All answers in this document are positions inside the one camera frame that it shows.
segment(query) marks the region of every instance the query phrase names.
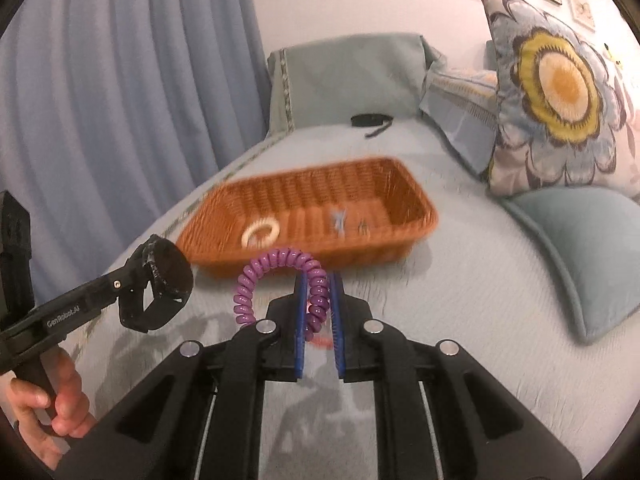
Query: blue gripper pad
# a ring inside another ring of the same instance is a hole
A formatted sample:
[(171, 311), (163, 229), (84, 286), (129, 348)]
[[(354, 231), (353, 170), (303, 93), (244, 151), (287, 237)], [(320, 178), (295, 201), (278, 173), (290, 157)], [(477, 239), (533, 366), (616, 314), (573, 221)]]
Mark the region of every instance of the blue gripper pad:
[(331, 295), (331, 330), (334, 333), (334, 357), (335, 368), (338, 377), (344, 378), (346, 364), (344, 361), (344, 332), (340, 318), (340, 304), (338, 302), (338, 287), (335, 283), (335, 274), (329, 274), (329, 294)]
[(302, 378), (305, 367), (305, 316), (309, 286), (306, 272), (300, 273), (300, 297), (298, 298), (298, 317), (296, 318), (296, 377)]

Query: pillow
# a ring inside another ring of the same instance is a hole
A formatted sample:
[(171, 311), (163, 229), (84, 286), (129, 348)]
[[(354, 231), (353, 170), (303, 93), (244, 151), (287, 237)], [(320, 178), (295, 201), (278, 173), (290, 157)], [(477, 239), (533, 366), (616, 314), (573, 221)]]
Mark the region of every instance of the pillow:
[(418, 34), (363, 34), (273, 52), (270, 131), (349, 124), (364, 113), (416, 117), (437, 57)]
[(443, 131), (469, 168), (480, 175), (494, 151), (497, 122), (497, 77), (489, 70), (452, 70), (444, 57), (426, 79), (420, 110)]
[(482, 2), (498, 61), (492, 192), (595, 184), (638, 195), (638, 130), (615, 65), (524, 0)]
[[(617, 73), (616, 92), (620, 94), (619, 100), (623, 102), (622, 113), (626, 120), (624, 129), (626, 130), (626, 140), (629, 146), (629, 153), (634, 159), (630, 165), (631, 184), (637, 185), (640, 182), (640, 86), (639, 82), (630, 76), (629, 72), (622, 73), (620, 67), (614, 67)], [(634, 186), (631, 198), (640, 204), (640, 190)]]
[(640, 205), (601, 187), (553, 187), (502, 204), (544, 245), (591, 343), (640, 305)]

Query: floral pillow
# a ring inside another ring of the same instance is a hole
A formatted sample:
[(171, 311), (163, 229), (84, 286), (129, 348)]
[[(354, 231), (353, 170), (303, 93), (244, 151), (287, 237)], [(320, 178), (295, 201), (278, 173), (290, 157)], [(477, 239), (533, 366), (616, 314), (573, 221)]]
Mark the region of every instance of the floral pillow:
[(640, 196), (640, 131), (615, 64), (524, 0), (482, 1), (498, 60), (492, 192), (595, 185)]

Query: screw head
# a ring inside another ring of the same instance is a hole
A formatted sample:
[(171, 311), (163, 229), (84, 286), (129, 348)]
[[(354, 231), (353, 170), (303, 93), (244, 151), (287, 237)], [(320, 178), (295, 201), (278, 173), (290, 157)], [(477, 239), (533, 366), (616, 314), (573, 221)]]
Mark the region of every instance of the screw head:
[(369, 332), (370, 334), (379, 334), (385, 328), (382, 322), (378, 321), (377, 319), (369, 319), (368, 321), (364, 322), (363, 326), (364, 330), (366, 330), (366, 332)]
[(200, 353), (200, 345), (195, 341), (185, 341), (180, 345), (182, 357), (196, 357)]
[(255, 329), (261, 334), (271, 334), (276, 330), (276, 322), (271, 319), (261, 319), (255, 324)]
[(460, 351), (460, 347), (455, 341), (446, 340), (440, 343), (440, 351), (444, 355), (456, 355)]

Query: wall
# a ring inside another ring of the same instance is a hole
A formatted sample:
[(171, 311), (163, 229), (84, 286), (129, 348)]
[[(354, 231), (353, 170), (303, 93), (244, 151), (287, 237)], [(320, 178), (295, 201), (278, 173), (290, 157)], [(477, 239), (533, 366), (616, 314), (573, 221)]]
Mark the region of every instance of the wall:
[[(254, 0), (266, 53), (284, 46), (358, 32), (419, 32), (452, 65), (482, 68), (490, 39), (480, 0)], [(640, 46), (611, 0), (590, 0), (597, 34), (572, 21), (568, 0), (561, 7), (527, 0), (553, 13), (585, 37), (604, 41), (625, 62), (640, 60)]]

